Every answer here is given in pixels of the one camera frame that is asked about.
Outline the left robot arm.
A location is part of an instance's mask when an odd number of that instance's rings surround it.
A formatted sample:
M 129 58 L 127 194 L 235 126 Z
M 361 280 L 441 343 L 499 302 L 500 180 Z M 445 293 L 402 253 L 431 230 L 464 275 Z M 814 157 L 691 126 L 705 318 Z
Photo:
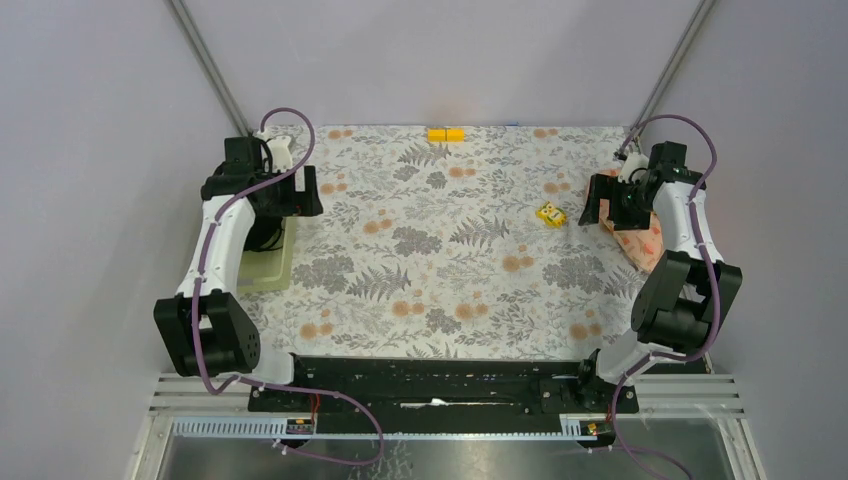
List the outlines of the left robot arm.
M 294 357 L 260 338 L 236 298 L 247 252 L 280 245 L 285 222 L 323 212 L 316 171 L 296 185 L 288 136 L 266 132 L 225 140 L 224 161 L 201 187 L 202 226 L 176 293 L 156 301 L 153 318 L 170 360 L 183 377 L 248 375 L 272 386 L 288 411 L 309 401 L 310 385 L 294 374 Z

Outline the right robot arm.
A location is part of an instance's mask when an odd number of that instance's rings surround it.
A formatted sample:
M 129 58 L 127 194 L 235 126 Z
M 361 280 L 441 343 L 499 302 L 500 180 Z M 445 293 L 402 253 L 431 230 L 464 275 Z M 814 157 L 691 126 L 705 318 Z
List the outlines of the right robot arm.
M 659 222 L 664 251 L 636 295 L 631 327 L 579 366 L 571 396 L 597 412 L 636 375 L 662 360 L 691 362 L 716 340 L 743 275 L 717 251 L 706 218 L 705 176 L 685 165 L 687 148 L 664 142 L 626 159 L 619 175 L 595 174 L 579 225 L 609 221 L 641 231 Z

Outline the pink floral mesh laundry bag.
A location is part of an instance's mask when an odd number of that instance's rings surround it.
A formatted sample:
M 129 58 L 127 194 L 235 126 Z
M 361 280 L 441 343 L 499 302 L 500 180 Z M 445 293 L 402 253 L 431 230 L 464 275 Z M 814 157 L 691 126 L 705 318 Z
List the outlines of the pink floral mesh laundry bag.
M 618 178 L 618 173 L 618 170 L 612 169 L 596 174 Z M 612 235 L 638 269 L 647 273 L 654 269 L 664 250 L 660 221 L 655 213 L 652 212 L 651 224 L 647 230 L 614 230 L 609 220 L 609 200 L 602 200 L 600 220 L 597 224 Z

